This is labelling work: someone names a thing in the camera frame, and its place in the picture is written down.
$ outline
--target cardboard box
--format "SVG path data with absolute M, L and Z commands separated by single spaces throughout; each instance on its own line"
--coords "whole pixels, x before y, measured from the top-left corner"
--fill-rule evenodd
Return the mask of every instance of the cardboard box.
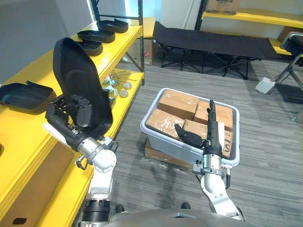
M 194 134 L 201 136 L 201 138 L 206 139 L 207 137 L 207 125 L 201 124 L 198 122 L 185 120 L 183 129 L 186 131 L 190 131 Z
M 175 124 L 183 127 L 184 120 L 159 109 L 155 109 L 146 122 L 146 125 L 154 130 L 178 140 Z
M 185 120 L 184 130 L 193 132 L 199 136 L 201 136 L 202 139 L 207 138 L 207 125 L 201 124 L 198 122 L 193 122 L 190 120 Z M 224 147 L 223 147 L 223 155 L 225 157 L 230 157 L 231 155 L 231 148 L 232 148 L 232 132 L 231 131 L 225 131 L 225 141 L 224 141 Z
M 303 29 L 302 28 L 298 28 L 298 27 L 287 27 L 285 26 L 281 32 L 281 34 L 278 37 L 278 40 L 280 42 L 283 42 L 283 40 L 287 37 L 288 33 L 290 32 L 300 32 L 303 33 Z
M 36 226 L 72 158 L 73 153 L 58 142 L 0 221 L 0 226 Z
M 145 38 L 143 40 L 143 47 L 144 47 L 144 64 L 145 65 L 152 65 L 155 59 L 155 53 L 157 52 L 157 44 L 155 44 L 151 38 Z M 141 64 L 141 57 L 140 57 L 140 40 L 136 39 L 133 45 L 127 51 L 132 58 L 136 61 L 137 64 Z
M 225 137 L 224 137 L 224 148 L 223 148 L 223 156 L 224 157 L 230 157 L 231 156 L 231 149 L 232 149 L 232 132 L 231 131 L 225 131 Z
M 209 102 L 199 101 L 193 121 L 206 124 L 208 123 Z M 225 130 L 232 131 L 232 109 L 216 105 L 216 120 L 217 122 L 224 122 Z
M 198 102 L 197 97 L 167 90 L 159 101 L 158 109 L 182 119 L 192 120 Z
M 241 0 L 208 0 L 206 12 L 236 14 Z
M 155 150 L 151 147 L 150 142 L 148 140 L 145 144 L 145 156 L 159 160 L 161 162 L 168 162 L 185 168 L 193 168 L 192 164 L 189 164 L 173 156 L 167 155 L 161 151 Z

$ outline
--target gray carpet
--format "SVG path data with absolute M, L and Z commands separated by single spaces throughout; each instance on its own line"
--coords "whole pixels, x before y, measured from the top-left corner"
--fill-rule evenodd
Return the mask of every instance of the gray carpet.
M 257 61 L 250 80 L 162 69 L 145 68 L 146 85 L 140 87 L 116 137 L 116 179 L 112 212 L 116 204 L 128 212 L 179 208 L 187 201 L 193 209 L 209 211 L 190 170 L 146 158 L 147 136 L 140 121 L 163 87 L 212 98 L 238 108 L 241 120 L 240 163 L 232 169 L 227 193 L 251 224 L 268 227 L 301 227 L 303 224 L 302 119 L 289 117 L 302 108 L 302 91 L 291 78 L 270 95 L 254 90 L 263 76 L 273 78 L 286 64 Z M 133 69 L 128 63 L 120 68 Z M 75 223 L 81 218 L 81 210 Z

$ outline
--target yellow shelf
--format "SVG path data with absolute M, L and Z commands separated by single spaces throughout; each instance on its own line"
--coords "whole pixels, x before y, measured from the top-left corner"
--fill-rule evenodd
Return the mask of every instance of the yellow shelf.
M 155 22 L 155 17 L 143 17 L 143 38 L 152 38 Z M 139 25 L 139 22 L 138 20 L 130 20 L 128 24 Z
M 245 20 L 245 21 L 303 28 L 303 16 L 259 10 L 259 9 L 240 8 L 236 15 L 204 12 L 202 15 L 202 19 L 204 17 Z
M 116 98 L 116 103 L 113 106 L 113 125 L 108 130 L 106 135 L 115 137 L 118 128 L 123 121 L 123 118 L 128 110 L 129 105 L 134 98 L 134 95 L 140 86 L 141 80 L 143 78 L 143 73 L 141 72 L 131 72 L 128 71 L 129 75 L 123 75 L 129 79 L 123 79 L 127 82 L 132 83 L 132 89 L 128 90 L 128 97 L 121 98 L 118 96 Z M 123 82 L 119 82 L 119 86 L 115 87 L 120 91 L 123 87 Z M 79 210 L 79 207 L 87 193 L 90 179 L 92 177 L 93 168 L 89 168 L 85 171 L 77 168 L 73 161 L 71 162 L 68 170 L 66 171 L 64 177 L 60 181 L 53 197 L 51 198 L 48 206 L 46 207 L 44 213 L 42 214 L 38 226 L 40 227 L 69 227 Z
M 271 45 L 275 49 L 275 51 L 279 54 L 286 54 L 286 55 L 292 55 L 290 52 L 287 52 L 286 50 L 283 50 L 280 48 L 281 42 L 277 39 L 269 39 Z
M 96 24 L 91 24 L 85 29 L 96 28 Z M 127 32 L 116 34 L 115 41 L 104 44 L 99 56 L 92 57 L 101 81 L 114 69 L 140 33 L 142 26 L 129 26 Z M 62 93 L 53 74 L 53 50 L 4 84 L 25 83 L 27 80 L 52 87 L 57 95 Z M 4 147 L 0 166 L 5 169 L 0 177 L 0 220 L 56 144 L 55 139 L 42 128 L 45 122 L 45 113 L 29 115 L 0 105 L 0 138 Z

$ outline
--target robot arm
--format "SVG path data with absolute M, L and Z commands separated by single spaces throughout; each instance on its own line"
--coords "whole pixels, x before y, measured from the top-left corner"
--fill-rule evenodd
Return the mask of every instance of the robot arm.
M 107 222 L 110 211 L 112 192 L 112 173 L 116 165 L 116 155 L 109 150 L 114 142 L 109 136 L 102 137 L 100 142 L 84 132 L 89 126 L 92 105 L 85 98 L 74 96 L 78 109 L 77 121 L 74 125 L 68 123 L 69 116 L 66 111 L 66 102 L 63 96 L 51 102 L 46 111 L 48 123 L 44 128 L 64 145 L 80 152 L 81 156 L 75 161 L 77 167 L 85 170 L 87 165 L 94 166 L 94 174 L 89 185 L 84 208 L 82 224 L 90 221 Z
M 206 140 L 202 140 L 201 137 L 192 132 L 183 130 L 178 124 L 175 125 L 176 131 L 185 143 L 196 148 L 204 147 L 203 159 L 202 161 L 197 160 L 193 165 L 193 172 L 202 175 L 201 188 L 203 193 L 208 197 L 212 212 L 244 221 L 242 213 L 226 193 L 226 188 L 228 188 L 230 184 L 231 166 L 222 165 L 224 124 L 218 124 L 216 121 L 215 104 L 213 100 L 210 100 L 210 108 L 207 109 L 207 111 L 208 131 Z M 222 166 L 227 169 L 226 188 L 222 179 L 224 176 Z

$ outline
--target wall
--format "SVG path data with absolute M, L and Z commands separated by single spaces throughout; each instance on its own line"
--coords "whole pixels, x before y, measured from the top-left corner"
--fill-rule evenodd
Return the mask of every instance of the wall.
M 143 0 L 143 16 L 155 17 L 156 20 L 161 20 L 161 2 L 163 0 Z M 138 1 L 125 0 L 125 9 L 128 16 L 138 16 Z
M 90 23 L 86 0 L 0 1 L 0 83 Z
M 200 3 L 201 0 L 162 0 L 161 23 L 165 27 L 194 30 Z

